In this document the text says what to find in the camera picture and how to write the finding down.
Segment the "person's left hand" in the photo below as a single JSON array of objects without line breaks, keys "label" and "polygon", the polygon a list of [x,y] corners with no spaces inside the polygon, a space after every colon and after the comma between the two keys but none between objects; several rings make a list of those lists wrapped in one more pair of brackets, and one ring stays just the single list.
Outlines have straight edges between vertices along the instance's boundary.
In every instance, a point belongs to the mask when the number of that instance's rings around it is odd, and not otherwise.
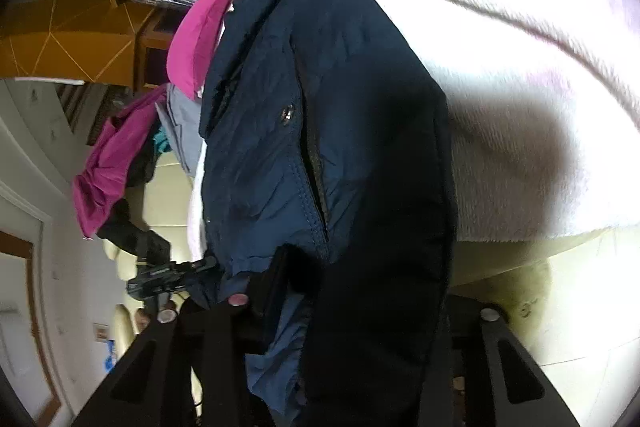
[{"label": "person's left hand", "polygon": [[134,324],[136,324],[138,333],[142,333],[150,325],[151,321],[152,317],[145,309],[138,308],[134,312]]}]

